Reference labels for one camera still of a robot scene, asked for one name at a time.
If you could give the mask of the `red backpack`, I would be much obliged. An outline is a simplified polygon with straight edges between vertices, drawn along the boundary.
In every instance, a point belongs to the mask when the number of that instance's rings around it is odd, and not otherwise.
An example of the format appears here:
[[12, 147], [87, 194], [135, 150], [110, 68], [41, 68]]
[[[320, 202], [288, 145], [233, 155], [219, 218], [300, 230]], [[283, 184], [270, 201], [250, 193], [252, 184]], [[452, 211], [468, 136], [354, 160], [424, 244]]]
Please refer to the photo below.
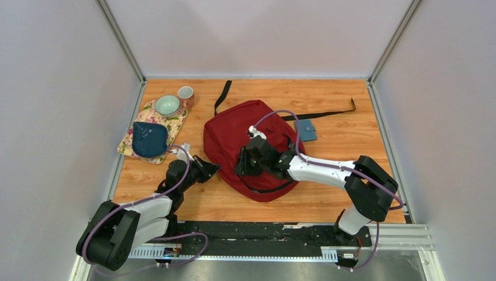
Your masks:
[[332, 114], [327, 111], [298, 114], [296, 118], [292, 115], [279, 116], [261, 100], [246, 101], [222, 112], [215, 112], [213, 118], [205, 123], [204, 152], [210, 161], [220, 165], [219, 175], [228, 186], [251, 200], [270, 202], [290, 192], [297, 182], [279, 180], [266, 172], [255, 176], [238, 176], [235, 173], [240, 150], [250, 140], [247, 135], [249, 127], [260, 121], [258, 128], [267, 136], [269, 143], [282, 152], [297, 137], [297, 132], [289, 125], [290, 121], [299, 119], [300, 127], [303, 128], [306, 119]]

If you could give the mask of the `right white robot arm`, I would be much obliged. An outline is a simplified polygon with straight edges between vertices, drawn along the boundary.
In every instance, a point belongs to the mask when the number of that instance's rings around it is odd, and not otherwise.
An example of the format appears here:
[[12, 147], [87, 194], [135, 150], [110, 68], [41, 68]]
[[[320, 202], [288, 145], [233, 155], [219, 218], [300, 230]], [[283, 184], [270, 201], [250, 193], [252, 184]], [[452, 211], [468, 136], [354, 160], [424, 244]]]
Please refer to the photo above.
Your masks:
[[341, 245], [354, 241], [369, 222], [383, 222], [392, 210], [393, 200], [403, 205], [397, 196], [396, 180], [368, 156], [345, 162], [318, 159], [300, 153], [293, 143], [288, 150], [279, 152], [257, 136], [241, 148], [234, 173], [242, 177], [264, 172], [289, 183], [311, 181], [344, 190], [352, 204], [341, 213], [333, 229]]

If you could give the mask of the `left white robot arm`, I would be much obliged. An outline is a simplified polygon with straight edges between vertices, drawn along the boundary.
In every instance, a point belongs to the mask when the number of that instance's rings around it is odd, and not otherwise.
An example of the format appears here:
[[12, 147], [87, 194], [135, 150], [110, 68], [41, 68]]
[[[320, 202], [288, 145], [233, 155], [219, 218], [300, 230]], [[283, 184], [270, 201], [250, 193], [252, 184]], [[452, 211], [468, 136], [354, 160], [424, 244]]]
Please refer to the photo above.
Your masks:
[[138, 246], [157, 238], [165, 243], [175, 241], [180, 232], [176, 211], [184, 202], [184, 193], [220, 169], [198, 156], [174, 160], [150, 197], [134, 203], [103, 202], [77, 243], [77, 255], [116, 271]]

